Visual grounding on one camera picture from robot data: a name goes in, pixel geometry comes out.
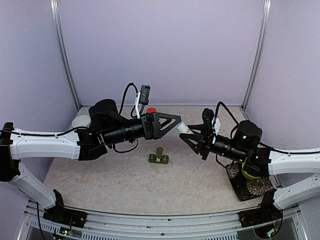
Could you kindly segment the white pill bottle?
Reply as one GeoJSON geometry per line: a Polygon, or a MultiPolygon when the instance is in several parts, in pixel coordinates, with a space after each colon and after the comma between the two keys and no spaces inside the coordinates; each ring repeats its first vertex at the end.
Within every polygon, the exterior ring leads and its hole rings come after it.
{"type": "Polygon", "coordinates": [[[192,131],[184,122],[180,122],[175,129],[179,134],[192,134],[192,131]]]}

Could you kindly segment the red pill bottle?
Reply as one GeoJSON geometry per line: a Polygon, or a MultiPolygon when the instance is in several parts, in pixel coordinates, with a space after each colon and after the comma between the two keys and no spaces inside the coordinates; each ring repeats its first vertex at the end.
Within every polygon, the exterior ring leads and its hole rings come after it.
{"type": "Polygon", "coordinates": [[[150,108],[148,108],[148,109],[146,110],[146,112],[147,112],[148,114],[152,114],[152,113],[156,113],[157,110],[156,110],[156,108],[154,108],[154,107],[150,107],[150,108]]]}

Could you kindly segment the green weekly pill organizer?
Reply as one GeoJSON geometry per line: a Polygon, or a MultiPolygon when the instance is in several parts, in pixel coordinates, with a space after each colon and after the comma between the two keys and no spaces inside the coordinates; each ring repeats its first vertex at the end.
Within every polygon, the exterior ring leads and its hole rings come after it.
{"type": "Polygon", "coordinates": [[[156,164],[168,164],[169,163],[169,156],[163,154],[164,148],[157,147],[155,153],[150,153],[148,156],[149,163],[156,163],[156,164]]]}

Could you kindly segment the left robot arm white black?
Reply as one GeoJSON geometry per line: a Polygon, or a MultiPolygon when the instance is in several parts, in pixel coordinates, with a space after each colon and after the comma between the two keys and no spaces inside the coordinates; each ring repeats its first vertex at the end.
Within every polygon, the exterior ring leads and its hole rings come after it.
{"type": "Polygon", "coordinates": [[[88,110],[90,125],[66,132],[28,132],[14,128],[12,122],[0,131],[0,180],[8,182],[37,201],[46,212],[63,223],[70,218],[61,194],[46,187],[21,162],[28,158],[96,160],[108,148],[139,138],[157,140],[181,123],[179,115],[144,113],[127,119],[118,113],[113,99],[97,102],[88,110]]]}

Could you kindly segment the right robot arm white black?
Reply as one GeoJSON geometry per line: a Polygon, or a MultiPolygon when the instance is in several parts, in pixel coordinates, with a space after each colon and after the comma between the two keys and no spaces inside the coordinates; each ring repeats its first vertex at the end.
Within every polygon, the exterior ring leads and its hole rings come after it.
{"type": "Polygon", "coordinates": [[[233,138],[219,135],[220,123],[211,120],[198,125],[181,122],[176,127],[179,137],[206,160],[209,153],[225,157],[240,164],[245,178],[291,173],[310,173],[311,176],[293,185],[265,193],[256,218],[266,222],[276,209],[283,210],[320,194],[320,150],[279,150],[260,142],[262,129],[249,120],[241,121],[233,138]]]}

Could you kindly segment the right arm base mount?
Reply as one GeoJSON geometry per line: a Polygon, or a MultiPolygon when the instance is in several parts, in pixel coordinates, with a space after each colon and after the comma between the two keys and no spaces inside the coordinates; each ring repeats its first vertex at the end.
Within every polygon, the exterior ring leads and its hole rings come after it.
{"type": "Polygon", "coordinates": [[[255,208],[238,213],[242,228],[260,225],[281,219],[283,212],[277,208],[255,208]]]}

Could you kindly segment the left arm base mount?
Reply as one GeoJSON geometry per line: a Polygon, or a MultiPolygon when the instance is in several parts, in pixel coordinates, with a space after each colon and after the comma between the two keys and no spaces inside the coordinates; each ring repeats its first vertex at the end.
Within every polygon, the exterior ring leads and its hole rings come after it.
{"type": "Polygon", "coordinates": [[[84,228],[87,215],[84,211],[55,206],[45,209],[43,218],[70,227],[84,228]]]}

